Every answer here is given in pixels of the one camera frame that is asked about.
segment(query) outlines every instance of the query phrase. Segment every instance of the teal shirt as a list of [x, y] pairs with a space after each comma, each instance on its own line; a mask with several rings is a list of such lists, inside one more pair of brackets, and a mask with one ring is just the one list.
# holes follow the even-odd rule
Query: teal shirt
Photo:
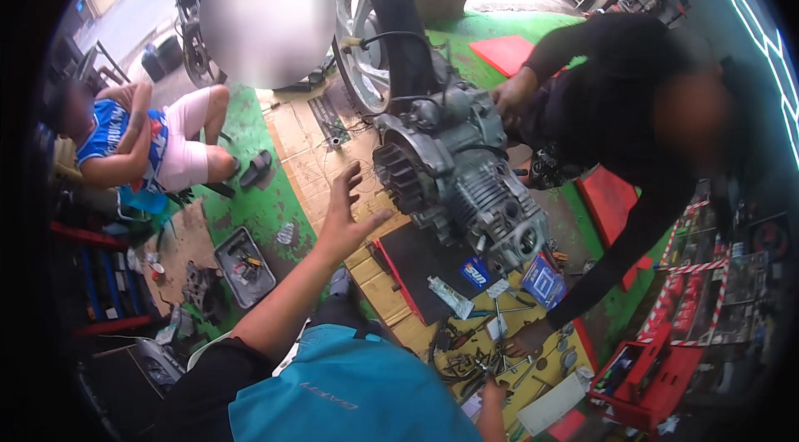
[[354, 334], [306, 330], [280, 376], [241, 389], [228, 406], [234, 440], [482, 440], [430, 366]]

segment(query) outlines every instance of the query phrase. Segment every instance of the slipper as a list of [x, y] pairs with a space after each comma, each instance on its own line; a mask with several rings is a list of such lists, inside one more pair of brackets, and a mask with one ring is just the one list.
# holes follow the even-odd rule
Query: slipper
[[241, 170], [241, 161], [236, 156], [233, 156], [233, 173], [230, 174], [230, 177], [225, 178], [225, 180], [230, 180], [231, 178], [237, 176], [239, 171]]
[[242, 188], [249, 187], [256, 181], [260, 180], [269, 170], [272, 164], [272, 155], [267, 150], [262, 150], [256, 157], [250, 161], [250, 167], [247, 168], [245, 174], [239, 179], [239, 186]]

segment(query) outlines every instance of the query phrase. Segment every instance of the man sitting on chair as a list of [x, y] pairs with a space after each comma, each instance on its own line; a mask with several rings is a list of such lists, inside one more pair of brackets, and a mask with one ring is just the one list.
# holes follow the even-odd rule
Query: man sitting on chair
[[[227, 180], [236, 159], [216, 145], [230, 93], [223, 85], [184, 95], [164, 112], [150, 109], [153, 87], [130, 83], [101, 90], [67, 78], [55, 88], [42, 122], [77, 147], [77, 165], [98, 187], [136, 193], [176, 192]], [[205, 129], [205, 144], [190, 140]]]

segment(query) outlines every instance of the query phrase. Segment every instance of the motorcycle engine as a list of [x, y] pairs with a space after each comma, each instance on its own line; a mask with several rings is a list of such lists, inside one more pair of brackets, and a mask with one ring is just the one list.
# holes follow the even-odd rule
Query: motorcycle engine
[[449, 246], [467, 242], [492, 273], [524, 270], [549, 238], [546, 213], [508, 167], [491, 96], [465, 82], [374, 118], [375, 172], [397, 209]]

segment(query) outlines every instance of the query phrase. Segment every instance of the red toolbox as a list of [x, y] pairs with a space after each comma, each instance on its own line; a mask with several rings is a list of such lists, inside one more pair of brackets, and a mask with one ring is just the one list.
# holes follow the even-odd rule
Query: red toolbox
[[672, 345], [671, 324], [665, 322], [649, 343], [622, 342], [594, 377], [588, 397], [604, 417], [656, 433], [677, 407], [703, 351]]

